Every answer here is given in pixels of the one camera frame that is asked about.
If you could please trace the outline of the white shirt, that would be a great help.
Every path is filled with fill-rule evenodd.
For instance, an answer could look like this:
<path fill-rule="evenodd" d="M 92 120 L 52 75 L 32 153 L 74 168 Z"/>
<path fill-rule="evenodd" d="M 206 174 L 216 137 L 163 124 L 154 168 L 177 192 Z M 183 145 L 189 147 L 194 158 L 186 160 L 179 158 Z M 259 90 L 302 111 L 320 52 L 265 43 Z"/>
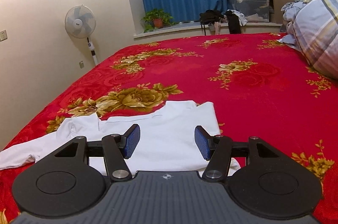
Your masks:
<path fill-rule="evenodd" d="M 195 127 L 202 126 L 212 136 L 220 133 L 212 102 L 197 105 L 192 100 L 166 101 L 162 108 L 146 115 L 100 120 L 94 113 L 66 118 L 57 131 L 1 151 L 1 169 L 36 163 L 75 137 L 99 141 L 110 134 L 123 134 L 133 124 L 140 126 L 140 141 L 126 161 L 132 174 L 137 171 L 202 172 L 207 162 L 195 144 Z"/>

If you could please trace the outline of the black garment on sill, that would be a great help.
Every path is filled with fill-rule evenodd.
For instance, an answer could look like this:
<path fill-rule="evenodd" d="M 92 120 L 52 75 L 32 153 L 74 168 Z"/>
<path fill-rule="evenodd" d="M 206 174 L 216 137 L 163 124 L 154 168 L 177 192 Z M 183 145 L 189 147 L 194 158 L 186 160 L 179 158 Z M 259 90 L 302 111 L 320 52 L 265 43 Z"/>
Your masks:
<path fill-rule="evenodd" d="M 244 14 L 236 10 L 227 10 L 225 16 L 228 19 L 228 27 L 230 34 L 241 34 L 241 27 L 245 26 L 248 21 Z"/>

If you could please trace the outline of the clear storage bin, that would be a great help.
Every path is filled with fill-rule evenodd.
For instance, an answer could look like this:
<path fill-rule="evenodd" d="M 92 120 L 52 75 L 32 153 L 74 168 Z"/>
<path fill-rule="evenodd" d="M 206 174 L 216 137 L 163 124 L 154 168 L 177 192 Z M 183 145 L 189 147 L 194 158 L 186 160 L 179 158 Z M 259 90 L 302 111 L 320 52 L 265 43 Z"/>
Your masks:
<path fill-rule="evenodd" d="M 242 13 L 250 23 L 270 22 L 270 0 L 228 0 L 228 9 Z"/>

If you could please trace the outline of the white standing fan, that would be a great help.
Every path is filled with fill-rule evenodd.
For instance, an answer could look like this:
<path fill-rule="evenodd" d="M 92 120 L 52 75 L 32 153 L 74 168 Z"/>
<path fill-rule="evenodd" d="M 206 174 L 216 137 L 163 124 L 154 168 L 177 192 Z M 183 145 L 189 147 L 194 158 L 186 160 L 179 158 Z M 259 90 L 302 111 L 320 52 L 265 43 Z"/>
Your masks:
<path fill-rule="evenodd" d="M 96 18 L 93 12 L 85 5 L 76 5 L 68 10 L 65 16 L 65 30 L 71 37 L 86 39 L 94 64 L 98 65 L 95 47 L 91 35 L 96 29 Z"/>

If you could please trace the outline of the black bag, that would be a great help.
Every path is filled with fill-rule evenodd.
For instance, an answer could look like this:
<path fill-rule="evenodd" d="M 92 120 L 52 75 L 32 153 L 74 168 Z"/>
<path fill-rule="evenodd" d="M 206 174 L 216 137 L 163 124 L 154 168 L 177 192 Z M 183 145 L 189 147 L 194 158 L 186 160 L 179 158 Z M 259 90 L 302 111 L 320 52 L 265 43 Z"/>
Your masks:
<path fill-rule="evenodd" d="M 224 14 L 218 10 L 209 9 L 204 13 L 200 13 L 199 22 L 204 35 L 206 35 L 206 26 L 208 26 L 211 34 L 216 33 L 216 23 L 221 22 L 223 19 Z"/>

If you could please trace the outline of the potted green plant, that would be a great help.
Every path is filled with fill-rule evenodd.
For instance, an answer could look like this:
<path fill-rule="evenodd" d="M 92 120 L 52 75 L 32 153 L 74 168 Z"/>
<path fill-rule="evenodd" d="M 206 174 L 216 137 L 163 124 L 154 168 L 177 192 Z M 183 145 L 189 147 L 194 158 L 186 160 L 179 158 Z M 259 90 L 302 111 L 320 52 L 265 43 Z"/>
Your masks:
<path fill-rule="evenodd" d="M 163 9 L 154 8 L 145 13 L 142 18 L 144 33 L 152 32 L 163 27 L 170 27 L 176 24 L 174 18 Z"/>

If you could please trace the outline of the plaid quilt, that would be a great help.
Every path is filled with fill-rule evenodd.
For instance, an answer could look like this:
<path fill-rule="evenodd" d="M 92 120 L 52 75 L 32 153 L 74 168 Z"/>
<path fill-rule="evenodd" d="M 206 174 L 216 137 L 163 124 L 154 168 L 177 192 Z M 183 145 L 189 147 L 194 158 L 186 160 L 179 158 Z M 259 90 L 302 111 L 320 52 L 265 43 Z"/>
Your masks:
<path fill-rule="evenodd" d="M 303 0 L 282 8 L 287 35 L 279 41 L 299 52 L 308 64 L 337 79 L 337 0 Z"/>

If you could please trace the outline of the red floral blanket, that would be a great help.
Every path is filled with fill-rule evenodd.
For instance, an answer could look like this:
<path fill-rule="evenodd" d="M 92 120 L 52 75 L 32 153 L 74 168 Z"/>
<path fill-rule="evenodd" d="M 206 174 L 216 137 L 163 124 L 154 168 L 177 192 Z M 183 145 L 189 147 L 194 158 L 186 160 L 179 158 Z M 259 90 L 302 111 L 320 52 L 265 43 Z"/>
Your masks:
<path fill-rule="evenodd" d="M 313 172 L 322 223 L 337 222 L 337 81 L 314 71 L 278 33 L 184 37 L 117 51 L 75 81 L 14 138 L 56 131 L 71 116 L 151 113 L 169 100 L 214 104 L 220 131 L 257 135 Z"/>

